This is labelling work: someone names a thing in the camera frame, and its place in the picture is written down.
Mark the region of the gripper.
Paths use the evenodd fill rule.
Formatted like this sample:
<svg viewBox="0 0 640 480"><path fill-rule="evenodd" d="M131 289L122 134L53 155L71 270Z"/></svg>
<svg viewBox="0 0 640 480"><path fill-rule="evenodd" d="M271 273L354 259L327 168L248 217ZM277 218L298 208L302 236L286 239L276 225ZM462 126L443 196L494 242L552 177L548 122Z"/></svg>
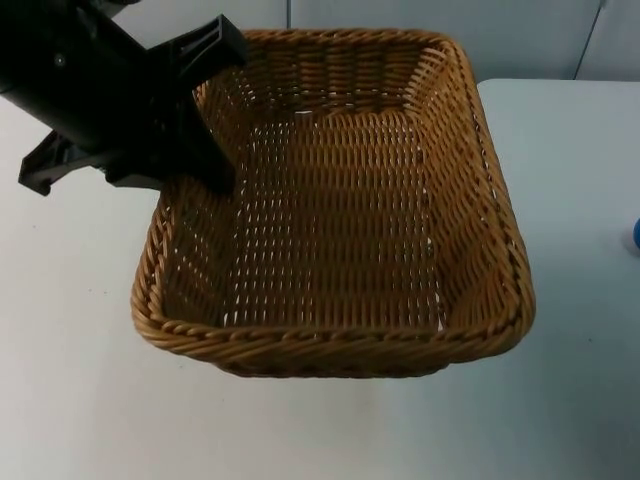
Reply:
<svg viewBox="0 0 640 480"><path fill-rule="evenodd" d="M49 128L19 182L45 196L93 167L118 188L160 191L186 175L231 194L235 168L203 114L206 81L247 57L224 16L148 49L101 13L11 14L9 99Z"/></svg>

